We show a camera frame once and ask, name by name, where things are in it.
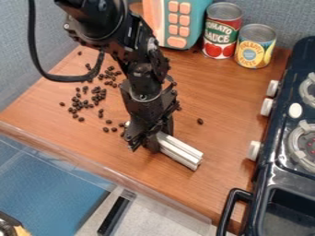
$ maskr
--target gray backdrop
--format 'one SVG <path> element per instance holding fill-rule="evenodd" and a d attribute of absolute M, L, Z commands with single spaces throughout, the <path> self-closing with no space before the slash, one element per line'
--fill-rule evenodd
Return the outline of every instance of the gray backdrop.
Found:
<path fill-rule="evenodd" d="M 77 44 L 63 30 L 64 13 L 53 0 L 36 0 L 36 6 L 38 51 L 49 70 Z M 29 57 L 28 10 L 26 0 L 1 0 L 0 111 L 40 78 Z"/>
<path fill-rule="evenodd" d="M 245 24 L 263 23 L 275 28 L 278 46 L 290 48 L 298 39 L 315 34 L 315 0 L 228 2 L 236 3 L 243 9 Z M 38 48 L 42 65 L 49 70 L 77 44 L 63 30 L 64 13 L 53 4 L 53 0 L 36 0 L 36 3 Z M 1 0 L 0 111 L 40 78 L 29 59 L 27 13 L 26 0 Z"/>

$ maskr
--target yellow label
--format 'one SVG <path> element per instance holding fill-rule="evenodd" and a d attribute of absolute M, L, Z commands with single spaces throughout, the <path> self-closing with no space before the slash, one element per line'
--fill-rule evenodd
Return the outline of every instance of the yellow label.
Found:
<path fill-rule="evenodd" d="M 264 48 L 254 41 L 243 41 L 238 44 L 236 58 L 239 64 L 248 67 L 256 67 L 264 57 Z"/>
<path fill-rule="evenodd" d="M 271 56 L 272 56 L 273 50 L 274 50 L 274 46 L 275 46 L 275 41 L 269 46 L 269 48 L 267 49 L 266 54 L 263 58 L 266 65 L 268 65 L 270 63 Z"/>

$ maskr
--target oven door handle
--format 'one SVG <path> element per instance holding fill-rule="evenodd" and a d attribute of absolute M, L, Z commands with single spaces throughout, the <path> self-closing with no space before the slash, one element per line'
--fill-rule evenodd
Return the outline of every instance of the oven door handle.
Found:
<path fill-rule="evenodd" d="M 226 236 L 228 231 L 228 223 L 231 218 L 235 204 L 238 201 L 249 203 L 252 200 L 252 194 L 244 190 L 234 188 L 227 197 L 226 205 L 223 208 L 219 225 L 217 226 L 216 236 Z"/>

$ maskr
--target tin can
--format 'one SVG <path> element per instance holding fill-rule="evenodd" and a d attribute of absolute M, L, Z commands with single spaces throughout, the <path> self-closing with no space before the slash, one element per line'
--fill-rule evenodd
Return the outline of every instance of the tin can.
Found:
<path fill-rule="evenodd" d="M 233 56 L 242 21 L 241 9 L 231 3 L 216 3 L 207 10 L 203 52 L 215 59 Z"/>
<path fill-rule="evenodd" d="M 247 68 L 263 68 L 270 63 L 276 33 L 274 29 L 262 24 L 244 26 L 239 32 L 235 61 Z"/>

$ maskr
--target toy stove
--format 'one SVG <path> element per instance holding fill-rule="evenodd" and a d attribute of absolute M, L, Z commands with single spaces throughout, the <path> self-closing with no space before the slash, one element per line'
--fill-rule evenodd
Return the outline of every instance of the toy stove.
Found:
<path fill-rule="evenodd" d="M 248 205 L 241 236 L 315 236 L 315 37 L 295 45 L 267 96 L 261 114 L 269 126 L 249 150 L 257 160 L 253 193 L 230 192 L 217 236 L 226 235 L 237 201 Z"/>

